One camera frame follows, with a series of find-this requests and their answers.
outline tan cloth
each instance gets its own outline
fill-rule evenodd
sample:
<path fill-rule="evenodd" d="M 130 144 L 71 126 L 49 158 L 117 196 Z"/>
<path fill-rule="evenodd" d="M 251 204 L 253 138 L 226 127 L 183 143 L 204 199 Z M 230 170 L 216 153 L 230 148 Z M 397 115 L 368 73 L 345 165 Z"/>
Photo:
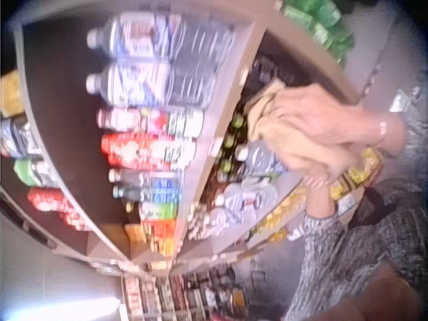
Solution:
<path fill-rule="evenodd" d="M 348 167 L 356 165 L 357 157 L 348 149 L 315 142 L 272 114 L 274 97 L 284 86 L 283 82 L 275 79 L 247 103 L 248 139 L 263 139 L 292 170 L 316 178 L 331 176 L 335 179 Z"/>

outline red bottle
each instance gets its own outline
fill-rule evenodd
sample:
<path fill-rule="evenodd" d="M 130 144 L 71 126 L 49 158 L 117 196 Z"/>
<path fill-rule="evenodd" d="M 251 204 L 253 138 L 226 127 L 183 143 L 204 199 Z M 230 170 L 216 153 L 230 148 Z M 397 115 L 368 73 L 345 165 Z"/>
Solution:
<path fill-rule="evenodd" d="M 101 141 L 102 152 L 109 154 L 112 166 L 131 169 L 170 169 L 185 167 L 193 159 L 196 143 L 174 140 L 139 132 L 105 134 Z"/>
<path fill-rule="evenodd" d="M 91 230 L 61 190 L 32 187 L 28 192 L 27 198 L 39 211 L 60 212 L 61 218 L 78 231 Z"/>

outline shelf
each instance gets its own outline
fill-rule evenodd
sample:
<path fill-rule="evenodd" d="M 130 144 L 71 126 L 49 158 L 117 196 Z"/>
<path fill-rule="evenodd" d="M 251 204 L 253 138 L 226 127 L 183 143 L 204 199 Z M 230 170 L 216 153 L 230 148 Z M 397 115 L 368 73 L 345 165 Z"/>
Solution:
<path fill-rule="evenodd" d="M 286 172 L 272 183 L 278 190 L 277 203 L 287 197 L 287 195 L 300 182 L 300 179 L 300 175 L 293 172 Z M 241 239 L 275 208 L 276 204 L 259 209 L 257 211 L 257 219 L 254 222 L 224 229 L 223 233 L 218 237 L 212 237 L 200 241 L 190 241 L 189 244 L 185 244 L 181 249 L 179 259 L 192 259 L 194 257 L 201 257 L 201 255 L 204 257 L 210 257 L 217 253 L 223 253 L 229 246 Z"/>
<path fill-rule="evenodd" d="M 214 157 L 210 156 L 213 143 L 225 134 L 257 51 L 284 64 L 290 58 L 298 61 L 306 74 L 301 86 L 320 82 L 348 103 L 356 102 L 357 95 L 329 54 L 313 43 L 303 29 L 263 1 L 177 0 L 163 3 L 171 11 L 191 11 L 201 17 L 219 16 L 235 22 L 237 27 L 235 43 L 219 71 L 213 100 L 206 109 L 195 159 L 185 171 L 183 199 L 174 233 L 174 254 L 165 258 L 153 253 L 148 244 L 130 242 L 123 228 L 127 223 L 125 211 L 121 202 L 112 197 L 109 166 L 100 151 L 103 132 L 95 122 L 96 111 L 103 101 L 100 96 L 88 95 L 85 89 L 86 76 L 100 72 L 108 60 L 104 54 L 88 49 L 85 39 L 90 28 L 103 25 L 114 13 L 156 6 L 159 6 L 157 1 L 149 0 L 30 1 L 12 21 L 21 93 L 43 158 L 64 195 L 93 230 L 87 234 L 80 253 L 93 259 L 131 260 L 137 264 L 192 260 L 190 264 L 195 270 L 202 264 L 197 258 L 233 249 L 233 244 L 272 210 L 260 211 L 255 222 L 230 228 L 222 237 L 184 242 L 191 205 L 199 200 L 214 163 Z M 279 200 L 299 180 L 298 175 L 286 173 L 276 181 Z M 179 255 L 178 246 L 182 246 Z"/>
<path fill-rule="evenodd" d="M 296 222 L 301 222 L 301 218 L 304 215 L 305 207 L 306 207 L 306 204 L 303 202 L 298 206 L 298 208 L 295 211 L 293 211 L 293 213 L 286 215 L 274 227 L 272 227 L 271 229 L 265 229 L 261 233 L 254 235 L 247 243 L 248 248 L 251 249 L 257 246 L 259 243 L 267 240 L 272 234 L 277 233 L 284 226 L 286 226 L 287 230 L 291 232 L 295 228 L 293 226 L 296 224 Z"/>
<path fill-rule="evenodd" d="M 76 257 L 87 254 L 88 232 L 76 231 L 60 218 L 57 212 L 42 212 L 28 201 L 29 187 L 24 185 L 13 170 L 14 160 L 1 157 L 1 187 L 6 202 L 22 216 L 25 221 L 42 232 Z"/>
<path fill-rule="evenodd" d="M 84 41 L 97 25 L 97 19 L 69 18 L 17 28 L 17 65 L 31 130 L 58 185 L 94 233 L 128 259 L 126 215 L 111 196 L 102 131 L 95 123 L 102 100 L 85 89 L 87 74 L 104 66 Z"/>

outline sleeve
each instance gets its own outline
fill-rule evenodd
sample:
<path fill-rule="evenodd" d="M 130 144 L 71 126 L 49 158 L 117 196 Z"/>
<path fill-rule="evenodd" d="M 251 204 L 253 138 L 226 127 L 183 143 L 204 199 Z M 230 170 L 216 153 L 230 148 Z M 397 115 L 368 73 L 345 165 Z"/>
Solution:
<path fill-rule="evenodd" d="M 299 285 L 285 321 L 301 320 L 314 313 L 318 299 L 323 297 L 322 283 L 332 277 L 330 267 L 335 264 L 345 228 L 335 217 L 305 218 L 305 256 Z"/>

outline white wall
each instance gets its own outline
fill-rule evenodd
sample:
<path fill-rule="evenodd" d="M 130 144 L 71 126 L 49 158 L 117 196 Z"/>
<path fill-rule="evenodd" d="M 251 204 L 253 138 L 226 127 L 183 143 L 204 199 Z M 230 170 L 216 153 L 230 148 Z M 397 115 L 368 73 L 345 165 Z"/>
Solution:
<path fill-rule="evenodd" d="M 0 319 L 14 312 L 70 300 L 114 296 L 120 280 L 101 276 L 79 262 L 54 255 L 0 214 Z M 115 314 L 99 320 L 119 320 Z"/>

